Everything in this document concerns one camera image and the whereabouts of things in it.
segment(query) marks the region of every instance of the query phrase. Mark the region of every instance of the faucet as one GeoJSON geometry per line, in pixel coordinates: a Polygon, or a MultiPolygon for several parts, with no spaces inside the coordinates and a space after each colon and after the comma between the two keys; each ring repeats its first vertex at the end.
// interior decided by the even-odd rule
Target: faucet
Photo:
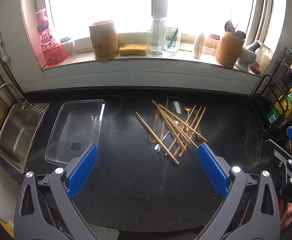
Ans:
{"type": "Polygon", "coordinates": [[[17,95],[17,97],[19,98],[18,101],[17,101],[17,104],[18,104],[22,109],[24,109],[25,106],[29,106],[29,105],[31,105],[31,103],[29,103],[29,102],[27,101],[27,99],[22,98],[22,97],[17,93],[17,88],[14,87],[14,86],[13,86],[12,84],[10,84],[10,83],[5,83],[5,84],[1,85],[1,86],[0,86],[0,91],[1,91],[5,86],[10,86],[10,87],[12,87],[12,88],[15,90],[16,95],[17,95]]]}

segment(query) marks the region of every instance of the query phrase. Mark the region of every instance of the white bottle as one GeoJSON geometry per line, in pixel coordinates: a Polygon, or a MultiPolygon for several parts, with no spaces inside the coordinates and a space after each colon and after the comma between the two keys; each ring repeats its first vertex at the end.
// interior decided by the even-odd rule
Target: white bottle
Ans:
{"type": "Polygon", "coordinates": [[[193,47],[193,57],[194,58],[200,58],[203,52],[204,48],[204,41],[205,41],[205,34],[201,32],[198,34],[194,41],[194,47],[193,47]]]}

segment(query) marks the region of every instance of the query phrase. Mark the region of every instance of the black countertop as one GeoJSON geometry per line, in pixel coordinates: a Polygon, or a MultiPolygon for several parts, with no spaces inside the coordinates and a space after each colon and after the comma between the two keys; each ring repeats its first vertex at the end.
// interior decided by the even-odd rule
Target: black countertop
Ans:
{"type": "MultiPolygon", "coordinates": [[[[259,174],[272,165],[262,154],[262,129],[247,97],[173,90],[74,90],[31,93],[31,102],[48,102],[49,110],[36,135],[28,170],[36,175],[51,173],[57,166],[47,163],[45,152],[57,114],[66,101],[103,99],[105,111],[98,144],[98,161],[81,193],[73,198],[88,223],[136,232],[175,231],[204,226],[222,201],[215,193],[190,145],[180,164],[154,151],[148,131],[137,119],[137,111],[152,126],[151,100],[174,111],[206,106],[200,123],[202,135],[213,152],[230,166],[259,174]]],[[[172,141],[169,135],[166,143],[172,141]]],[[[21,184],[23,176],[0,157],[0,165],[21,184]]]]}

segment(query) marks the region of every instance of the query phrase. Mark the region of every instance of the windowsill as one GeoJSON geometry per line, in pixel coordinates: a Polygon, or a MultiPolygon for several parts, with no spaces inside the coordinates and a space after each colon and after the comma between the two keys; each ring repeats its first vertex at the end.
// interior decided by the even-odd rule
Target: windowsill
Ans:
{"type": "MultiPolygon", "coordinates": [[[[222,66],[221,64],[219,64],[215,59],[214,56],[209,55],[209,54],[202,54],[200,58],[194,58],[192,56],[192,52],[190,51],[184,51],[184,50],[179,50],[177,55],[175,56],[169,56],[167,54],[162,54],[160,56],[152,56],[147,54],[146,56],[137,56],[137,55],[129,55],[129,56],[121,56],[118,55],[116,58],[113,59],[113,61],[122,61],[122,60],[127,60],[130,58],[145,58],[145,59],[163,59],[163,60],[183,60],[183,61],[190,61],[190,62],[199,62],[199,63],[206,63],[208,65],[211,65],[213,67],[220,67],[220,68],[224,68],[224,69],[229,69],[226,68],[224,66],[222,66]]],[[[84,52],[84,53],[79,53],[78,56],[71,60],[71,61],[64,61],[58,65],[52,66],[52,67],[48,67],[47,65],[42,69],[42,71],[46,71],[49,69],[54,69],[54,68],[59,68],[59,67],[63,67],[66,65],[76,65],[76,64],[81,64],[81,63],[89,63],[89,62],[99,62],[95,59],[95,54],[94,52],[84,52]]],[[[248,72],[243,72],[240,71],[239,69],[237,69],[235,66],[231,69],[233,71],[239,71],[242,73],[246,73],[255,77],[259,77],[261,78],[261,76],[254,74],[253,72],[251,72],[250,70],[248,72]]]]}

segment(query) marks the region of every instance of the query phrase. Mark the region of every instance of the chopstick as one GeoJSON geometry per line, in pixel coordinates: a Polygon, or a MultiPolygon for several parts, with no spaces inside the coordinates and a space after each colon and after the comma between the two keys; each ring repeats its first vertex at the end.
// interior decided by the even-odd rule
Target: chopstick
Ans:
{"type": "MultiPolygon", "coordinates": [[[[193,114],[193,111],[194,111],[195,107],[196,107],[196,105],[194,105],[193,109],[191,110],[190,114],[188,115],[188,117],[186,119],[186,122],[188,122],[188,120],[190,119],[191,115],[193,114]]],[[[176,138],[174,139],[174,141],[172,142],[172,144],[170,145],[170,147],[168,148],[168,150],[171,150],[172,149],[172,147],[174,146],[175,142],[176,142],[176,138]]]]}
{"type": "Polygon", "coordinates": [[[198,134],[201,138],[203,138],[205,141],[207,141],[203,136],[201,136],[196,130],[194,130],[192,127],[190,127],[187,123],[185,123],[182,119],[180,119],[178,116],[174,115],[171,111],[169,111],[167,108],[162,106],[161,104],[158,104],[162,109],[164,109],[167,113],[169,113],[173,118],[183,123],[185,126],[187,126],[190,130],[192,130],[194,133],[198,134]]]}
{"type": "Polygon", "coordinates": [[[188,143],[192,143],[193,145],[195,145],[195,147],[197,147],[198,148],[198,146],[196,145],[196,143],[194,143],[193,142],[193,140],[174,122],[174,120],[172,119],[172,118],[170,118],[169,116],[168,116],[168,114],[167,113],[165,113],[164,111],[163,111],[163,114],[166,116],[166,118],[168,119],[168,121],[175,127],[175,129],[179,132],[179,133],[181,133],[182,135],[183,135],[183,137],[184,137],[184,139],[188,142],[188,143]]]}
{"type": "MultiPolygon", "coordinates": [[[[199,125],[199,122],[200,122],[200,120],[202,119],[202,117],[203,117],[203,115],[204,115],[204,112],[205,112],[205,110],[206,110],[206,107],[204,107],[204,109],[203,109],[203,112],[202,112],[202,114],[200,115],[200,117],[199,117],[199,119],[198,119],[198,122],[197,122],[197,124],[195,125],[195,129],[198,127],[198,125],[199,125]]],[[[179,157],[181,157],[181,156],[183,155],[184,151],[185,151],[185,150],[182,150],[182,151],[181,151],[181,153],[179,154],[179,157]]]]}
{"type": "MultiPolygon", "coordinates": [[[[199,110],[197,111],[197,114],[195,115],[193,122],[191,122],[191,125],[190,125],[191,127],[193,127],[194,123],[196,122],[196,118],[198,117],[201,109],[202,109],[202,107],[200,107],[199,110]]],[[[178,153],[180,148],[181,148],[180,146],[177,147],[176,151],[174,152],[174,156],[176,156],[176,154],[178,153]]]]}
{"type": "MultiPolygon", "coordinates": [[[[161,130],[161,132],[160,132],[160,140],[163,139],[164,128],[165,128],[165,119],[163,118],[162,130],[161,130]]],[[[160,152],[160,145],[158,145],[157,152],[160,152]]]]}
{"type": "Polygon", "coordinates": [[[185,145],[183,144],[182,140],[179,138],[179,136],[177,135],[177,133],[175,132],[174,128],[172,127],[172,125],[170,124],[169,120],[167,119],[167,117],[165,116],[165,113],[163,111],[163,109],[161,109],[154,100],[152,100],[152,103],[157,107],[157,109],[159,110],[159,112],[161,113],[161,115],[163,116],[163,118],[166,121],[166,124],[169,126],[170,130],[173,132],[173,134],[175,135],[175,137],[177,138],[178,142],[180,143],[180,145],[183,147],[184,150],[186,150],[185,145]]]}
{"type": "Polygon", "coordinates": [[[163,142],[158,138],[156,133],[153,132],[153,130],[148,126],[148,124],[144,121],[144,119],[136,112],[139,120],[143,123],[143,125],[148,129],[150,133],[153,134],[153,136],[156,138],[158,143],[165,149],[165,151],[169,154],[169,156],[174,160],[176,164],[179,164],[179,161],[171,154],[171,152],[167,149],[167,147],[163,144],[163,142]]]}

